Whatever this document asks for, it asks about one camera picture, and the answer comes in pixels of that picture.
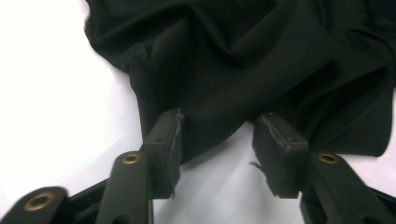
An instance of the garment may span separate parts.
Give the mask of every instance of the garment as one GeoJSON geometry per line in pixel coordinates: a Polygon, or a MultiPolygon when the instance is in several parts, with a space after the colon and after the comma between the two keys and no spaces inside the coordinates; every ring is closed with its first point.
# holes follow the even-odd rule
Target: garment
{"type": "Polygon", "coordinates": [[[130,75],[143,137],[185,115],[183,161],[261,112],[311,150],[381,155],[394,59],[362,0],[88,0],[92,47],[130,75]]]}

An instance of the white background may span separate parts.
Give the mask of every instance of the white background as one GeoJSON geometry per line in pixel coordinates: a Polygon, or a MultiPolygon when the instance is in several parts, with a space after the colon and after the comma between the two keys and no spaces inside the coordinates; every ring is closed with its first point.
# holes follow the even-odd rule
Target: white background
{"type": "MultiPolygon", "coordinates": [[[[83,0],[0,0],[0,218],[24,194],[73,195],[108,177],[141,145],[129,78],[90,47],[83,0]]],[[[274,198],[249,165],[252,127],[181,167],[176,198],[155,203],[160,224],[303,223],[298,200],[274,198]]],[[[396,142],[379,158],[347,160],[371,187],[396,196],[396,142]]]]}

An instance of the black fabric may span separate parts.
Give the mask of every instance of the black fabric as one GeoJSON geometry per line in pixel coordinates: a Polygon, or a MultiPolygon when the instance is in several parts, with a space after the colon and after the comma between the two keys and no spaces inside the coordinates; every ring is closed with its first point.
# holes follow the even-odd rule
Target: black fabric
{"type": "Polygon", "coordinates": [[[379,156],[392,52],[362,0],[88,0],[86,35],[130,74],[143,136],[186,116],[183,160],[274,111],[311,149],[379,156]]]}

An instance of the white surface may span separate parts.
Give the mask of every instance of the white surface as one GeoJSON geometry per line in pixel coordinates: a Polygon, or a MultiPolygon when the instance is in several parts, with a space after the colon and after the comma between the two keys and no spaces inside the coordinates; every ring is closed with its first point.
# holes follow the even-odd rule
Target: white surface
{"type": "MultiPolygon", "coordinates": [[[[34,189],[90,187],[141,145],[129,78],[89,46],[87,15],[82,0],[0,0],[0,218],[34,189]]],[[[245,124],[183,165],[176,198],[155,202],[156,223],[303,223],[298,200],[274,198],[248,164],[251,136],[245,124]]],[[[347,157],[369,186],[393,196],[395,141],[379,159],[347,157]]]]}

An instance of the brass screw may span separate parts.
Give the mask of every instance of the brass screw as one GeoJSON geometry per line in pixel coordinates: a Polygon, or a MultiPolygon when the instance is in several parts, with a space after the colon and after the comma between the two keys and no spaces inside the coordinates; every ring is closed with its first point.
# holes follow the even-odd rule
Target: brass screw
{"type": "Polygon", "coordinates": [[[134,164],[140,161],[140,156],[135,154],[126,155],[122,158],[122,162],[125,164],[134,164]]]}
{"type": "Polygon", "coordinates": [[[25,206],[23,207],[24,210],[29,212],[34,212],[45,208],[48,206],[52,201],[55,199],[55,194],[51,192],[44,192],[41,194],[36,195],[35,197],[31,198],[25,206]]]}
{"type": "Polygon", "coordinates": [[[340,160],[334,156],[333,154],[328,154],[328,153],[321,153],[318,156],[320,161],[329,163],[329,164],[338,164],[340,163],[340,160]]]}

